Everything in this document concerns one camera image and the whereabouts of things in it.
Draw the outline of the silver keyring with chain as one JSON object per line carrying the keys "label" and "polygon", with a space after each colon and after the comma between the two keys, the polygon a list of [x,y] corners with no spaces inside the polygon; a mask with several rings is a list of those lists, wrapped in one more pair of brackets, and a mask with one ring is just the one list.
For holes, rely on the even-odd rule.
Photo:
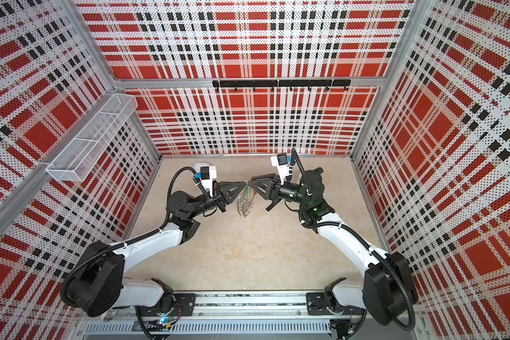
{"label": "silver keyring with chain", "polygon": [[252,200],[248,200],[245,195],[245,189],[241,192],[241,194],[237,198],[237,212],[241,217],[246,218],[250,214],[250,210],[254,204],[254,197]]}

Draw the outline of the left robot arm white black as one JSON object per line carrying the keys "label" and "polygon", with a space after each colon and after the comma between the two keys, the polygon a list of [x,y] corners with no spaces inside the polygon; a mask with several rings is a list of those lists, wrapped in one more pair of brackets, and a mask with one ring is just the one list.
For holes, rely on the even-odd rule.
{"label": "left robot arm white black", "polygon": [[186,171],[192,175],[200,195],[170,186],[161,226],[111,245],[89,245],[63,280],[59,293],[64,304],[83,310],[89,317],[126,307],[153,307],[160,302],[171,310],[173,290],[167,284],[157,279],[129,279],[126,273],[150,257],[188,242],[200,227],[196,217],[206,212],[225,212],[247,185],[244,181],[216,181],[213,167],[182,167],[172,179],[176,181]]}

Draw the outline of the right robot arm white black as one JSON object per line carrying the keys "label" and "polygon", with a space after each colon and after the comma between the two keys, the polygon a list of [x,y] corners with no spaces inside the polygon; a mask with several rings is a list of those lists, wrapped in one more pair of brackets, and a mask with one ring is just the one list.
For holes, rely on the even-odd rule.
{"label": "right robot arm white black", "polygon": [[299,223],[334,245],[363,278],[361,286],[349,285],[344,278],[333,281],[324,288],[321,303],[311,309],[342,315],[347,307],[356,307],[379,324],[394,323],[402,330],[414,331],[419,296],[408,260],[399,252],[375,246],[343,221],[324,198],[323,168],[304,168],[296,151],[277,154],[271,163],[277,169],[275,174],[229,182],[232,197],[250,189],[270,202],[268,211],[281,201],[296,203]]}

